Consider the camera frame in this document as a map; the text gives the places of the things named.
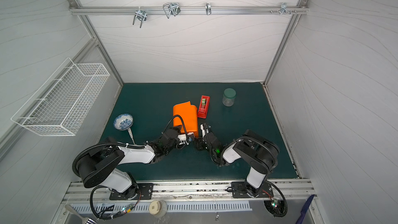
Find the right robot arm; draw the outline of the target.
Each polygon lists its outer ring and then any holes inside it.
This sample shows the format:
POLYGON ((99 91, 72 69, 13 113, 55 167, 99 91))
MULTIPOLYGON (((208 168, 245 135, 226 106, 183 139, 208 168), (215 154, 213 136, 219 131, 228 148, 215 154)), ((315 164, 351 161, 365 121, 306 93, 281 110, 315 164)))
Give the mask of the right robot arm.
POLYGON ((252 198, 258 197, 263 183, 278 165, 279 147, 250 129, 229 145, 223 145, 209 125, 201 124, 200 130, 202 137, 196 141, 196 148, 208 151, 211 161, 219 167, 243 159, 250 166, 250 171, 241 192, 252 198))

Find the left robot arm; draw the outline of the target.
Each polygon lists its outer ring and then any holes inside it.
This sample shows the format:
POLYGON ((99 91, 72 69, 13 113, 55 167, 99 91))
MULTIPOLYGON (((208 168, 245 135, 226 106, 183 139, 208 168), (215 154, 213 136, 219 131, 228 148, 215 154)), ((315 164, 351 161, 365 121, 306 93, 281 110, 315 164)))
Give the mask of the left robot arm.
POLYGON ((73 172, 81 178, 85 188, 104 186, 132 199, 139 186, 133 176, 117 167, 121 164, 160 162, 173 149, 182 149, 194 141, 193 132, 181 134, 180 129, 170 128, 145 145, 132 145, 107 138, 105 142, 91 146, 77 155, 73 161, 73 172))

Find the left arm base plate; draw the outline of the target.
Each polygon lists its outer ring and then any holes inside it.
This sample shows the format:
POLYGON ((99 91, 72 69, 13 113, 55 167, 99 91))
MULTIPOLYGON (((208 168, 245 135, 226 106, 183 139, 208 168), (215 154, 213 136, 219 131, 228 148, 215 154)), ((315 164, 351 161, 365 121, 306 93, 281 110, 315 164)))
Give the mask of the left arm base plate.
POLYGON ((110 200, 150 200, 153 193, 153 183, 134 183, 123 193, 112 190, 109 196, 110 200))

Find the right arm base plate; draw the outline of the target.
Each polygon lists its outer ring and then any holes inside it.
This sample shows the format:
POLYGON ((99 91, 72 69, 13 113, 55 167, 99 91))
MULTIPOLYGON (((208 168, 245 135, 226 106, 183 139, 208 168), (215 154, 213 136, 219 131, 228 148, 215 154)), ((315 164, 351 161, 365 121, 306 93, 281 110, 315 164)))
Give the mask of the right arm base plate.
POLYGON ((245 181, 233 181, 231 186, 226 189, 235 199, 238 198, 273 198, 272 186, 268 181, 264 181, 259 188, 255 188, 245 181))

